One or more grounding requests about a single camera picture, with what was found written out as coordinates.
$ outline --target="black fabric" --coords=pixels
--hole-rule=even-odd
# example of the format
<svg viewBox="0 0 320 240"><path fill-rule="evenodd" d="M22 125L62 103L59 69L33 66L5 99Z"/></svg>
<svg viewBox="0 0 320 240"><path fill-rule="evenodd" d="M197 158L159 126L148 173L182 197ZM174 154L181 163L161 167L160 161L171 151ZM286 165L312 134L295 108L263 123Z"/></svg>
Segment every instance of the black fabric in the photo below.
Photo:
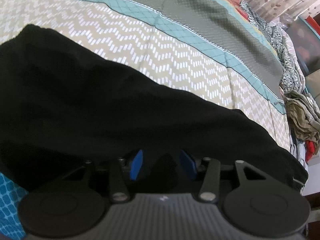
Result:
<svg viewBox="0 0 320 240"><path fill-rule="evenodd" d="M293 177L307 180L301 164L239 110L159 85L54 30L26 26L0 46L0 62L0 168L27 189L36 186L29 179L78 158L107 160L133 149L183 148L223 164L245 160L291 187ZM55 156L70 164L49 165ZM37 171L41 165L46 171Z"/></svg>
<svg viewBox="0 0 320 240"><path fill-rule="evenodd" d="M295 146L297 146L297 145L298 145L298 144L297 144L297 138L296 138L296 135L294 134L294 129L290 129L290 132L291 132L290 136L291 136L291 138L292 138L292 142L293 142L293 144L294 144Z"/></svg>

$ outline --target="bedsheet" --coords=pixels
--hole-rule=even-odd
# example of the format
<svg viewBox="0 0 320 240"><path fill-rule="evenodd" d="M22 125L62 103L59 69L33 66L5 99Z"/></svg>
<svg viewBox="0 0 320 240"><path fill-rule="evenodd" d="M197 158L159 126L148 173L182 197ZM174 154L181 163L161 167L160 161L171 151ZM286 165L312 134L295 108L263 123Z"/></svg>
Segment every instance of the bedsheet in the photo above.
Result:
<svg viewBox="0 0 320 240"><path fill-rule="evenodd" d="M219 63L238 68L271 102L274 97L281 98L282 66L275 50L226 0L86 1L103 2L112 10L155 26Z"/></svg>
<svg viewBox="0 0 320 240"><path fill-rule="evenodd" d="M286 115L241 74L154 26L81 0L0 0L0 43L33 23L52 28L101 57L133 67L155 82L241 109L275 141L289 148Z"/></svg>

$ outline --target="teal fabric border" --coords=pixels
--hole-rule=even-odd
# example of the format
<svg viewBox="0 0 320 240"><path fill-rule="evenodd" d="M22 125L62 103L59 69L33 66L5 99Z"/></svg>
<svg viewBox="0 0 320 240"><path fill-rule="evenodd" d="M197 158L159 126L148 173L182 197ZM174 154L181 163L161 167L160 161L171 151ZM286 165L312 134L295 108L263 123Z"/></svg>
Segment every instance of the teal fabric border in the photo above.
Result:
<svg viewBox="0 0 320 240"><path fill-rule="evenodd" d="M145 5L136 3L131 0L86 0L90 2L102 2L108 5L112 10L118 13L134 17L140 21L156 27L166 34L193 46L203 54L221 63L225 67L230 67L241 74L246 80L261 94L265 99L269 100L271 104L281 113L285 114L284 105L261 80L255 76L244 65L244 63L231 52L207 41L191 29L174 22L160 12L147 7Z"/></svg>
<svg viewBox="0 0 320 240"><path fill-rule="evenodd" d="M275 51L274 51L273 47L267 41L265 36L262 33L257 32L255 30L255 28L247 20L243 19L243 17L237 12L237 10L228 1L226 1L226 0L213 0L213 1L219 3L224 8L226 8L228 13L231 16L236 18L241 23L241 25L243 25L243 27L246 28L246 30L253 37L255 37L263 46L265 46L267 49L269 49L272 52L272 54L275 55L275 58L278 59L278 56L275 54Z"/></svg>

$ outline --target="zigzag pattern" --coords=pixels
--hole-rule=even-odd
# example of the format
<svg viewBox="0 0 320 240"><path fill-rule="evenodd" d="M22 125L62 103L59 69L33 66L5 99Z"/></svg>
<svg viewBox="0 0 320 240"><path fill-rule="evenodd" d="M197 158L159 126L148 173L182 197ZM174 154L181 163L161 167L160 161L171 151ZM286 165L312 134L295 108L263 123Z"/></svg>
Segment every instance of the zigzag pattern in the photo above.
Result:
<svg viewBox="0 0 320 240"><path fill-rule="evenodd" d="M129 65L150 79L227 108L239 108L289 149L281 115L240 74L153 26L105 4L80 0L0 0L0 42L33 23L52 28L101 57Z"/></svg>

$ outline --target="black round pad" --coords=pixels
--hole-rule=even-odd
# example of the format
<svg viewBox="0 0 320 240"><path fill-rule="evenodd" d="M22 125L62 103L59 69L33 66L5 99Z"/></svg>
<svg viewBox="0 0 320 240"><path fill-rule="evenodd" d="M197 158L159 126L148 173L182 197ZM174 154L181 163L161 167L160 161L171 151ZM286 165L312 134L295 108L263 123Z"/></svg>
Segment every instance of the black round pad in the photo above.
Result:
<svg viewBox="0 0 320 240"><path fill-rule="evenodd" d="M259 180L231 191L223 210L242 231L261 237L284 237L302 229L310 206L298 192L285 185Z"/></svg>
<svg viewBox="0 0 320 240"><path fill-rule="evenodd" d="M18 216L26 231L43 237L76 236L92 228L105 211L103 198L77 181L59 181L24 197Z"/></svg>

